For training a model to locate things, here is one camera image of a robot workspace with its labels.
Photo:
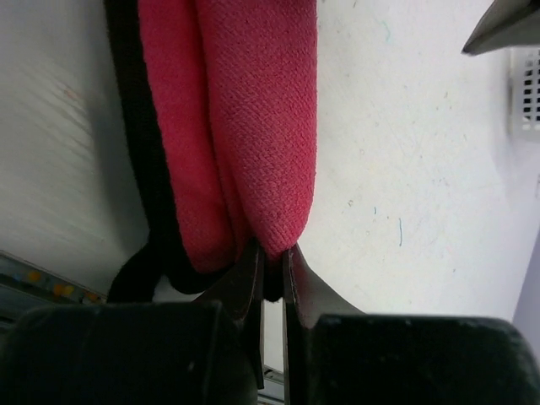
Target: pink padded strap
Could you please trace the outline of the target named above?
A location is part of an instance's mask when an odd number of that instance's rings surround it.
[[[315,0],[139,0],[154,105],[193,266],[271,258],[305,227],[316,163]]]

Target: white surface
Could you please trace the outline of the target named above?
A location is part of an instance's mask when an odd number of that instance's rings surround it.
[[[531,345],[537,361],[540,359],[538,308],[540,308],[540,235],[532,251],[531,261],[513,319],[514,326],[519,329]]]
[[[0,251],[102,293],[147,233],[97,0],[0,2]]]
[[[364,311],[516,308],[540,149],[507,136],[508,52],[460,54],[489,4],[319,4],[316,197],[300,244]]]
[[[319,3],[318,173],[300,244],[363,311],[516,308],[540,150],[507,137],[508,53],[460,54],[489,4]],[[0,35],[0,250],[106,291],[146,229],[101,4],[5,0]]]

